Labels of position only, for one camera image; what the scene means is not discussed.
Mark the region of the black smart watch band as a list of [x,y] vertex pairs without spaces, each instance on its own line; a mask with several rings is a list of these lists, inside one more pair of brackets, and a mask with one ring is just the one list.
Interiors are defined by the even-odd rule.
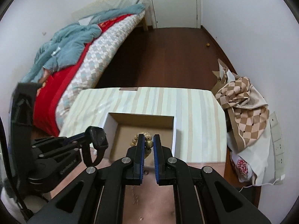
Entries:
[[[84,142],[82,144],[82,156],[86,167],[97,166],[104,157],[108,148],[106,133],[103,128],[97,126],[89,126],[84,133]],[[97,151],[96,159],[93,161],[91,157],[90,144]]]

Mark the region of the teal blue quilt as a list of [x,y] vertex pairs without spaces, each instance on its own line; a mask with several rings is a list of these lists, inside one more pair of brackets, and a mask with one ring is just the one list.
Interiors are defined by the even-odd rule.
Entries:
[[46,70],[54,73],[75,65],[85,46],[102,34],[100,23],[122,15],[139,14],[143,10],[145,5],[135,4],[126,8],[101,11],[60,29],[40,46],[31,69],[21,82],[37,83]]

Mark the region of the white plastic bag red print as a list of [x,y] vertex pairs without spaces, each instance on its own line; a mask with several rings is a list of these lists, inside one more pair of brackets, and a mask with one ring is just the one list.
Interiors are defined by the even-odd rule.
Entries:
[[230,155],[231,164],[238,176],[238,180],[241,183],[244,182],[254,182],[255,174],[251,168],[251,166],[239,155],[234,152],[231,152]]

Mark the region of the brown checkered cloth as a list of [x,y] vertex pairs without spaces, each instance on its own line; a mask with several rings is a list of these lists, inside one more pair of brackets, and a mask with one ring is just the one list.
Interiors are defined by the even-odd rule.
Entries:
[[264,97],[247,77],[226,83],[215,94],[231,122],[238,151],[252,146],[263,134],[270,111]]

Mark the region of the bed with checkered mattress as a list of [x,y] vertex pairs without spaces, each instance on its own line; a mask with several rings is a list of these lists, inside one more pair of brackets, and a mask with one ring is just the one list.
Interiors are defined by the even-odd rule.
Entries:
[[96,0],[38,49],[23,83],[40,83],[33,124],[57,136],[81,91],[94,88],[119,47],[145,20],[147,0]]

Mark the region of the red blanket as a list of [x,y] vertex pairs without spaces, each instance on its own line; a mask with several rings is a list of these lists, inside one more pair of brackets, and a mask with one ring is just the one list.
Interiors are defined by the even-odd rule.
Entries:
[[122,15],[99,24],[102,34],[88,43],[78,62],[48,76],[36,96],[33,124],[58,136],[82,90],[94,88],[119,47],[144,14]]

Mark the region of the white door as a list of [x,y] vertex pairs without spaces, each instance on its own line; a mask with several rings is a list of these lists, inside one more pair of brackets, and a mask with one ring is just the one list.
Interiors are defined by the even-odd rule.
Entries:
[[149,0],[154,29],[200,28],[202,0]]

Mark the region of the white power strip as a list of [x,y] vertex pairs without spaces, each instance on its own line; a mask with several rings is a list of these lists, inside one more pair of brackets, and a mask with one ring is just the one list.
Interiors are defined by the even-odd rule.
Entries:
[[281,185],[285,179],[285,154],[284,142],[280,123],[276,112],[273,111],[269,116],[271,141],[274,153],[275,181],[274,185]]

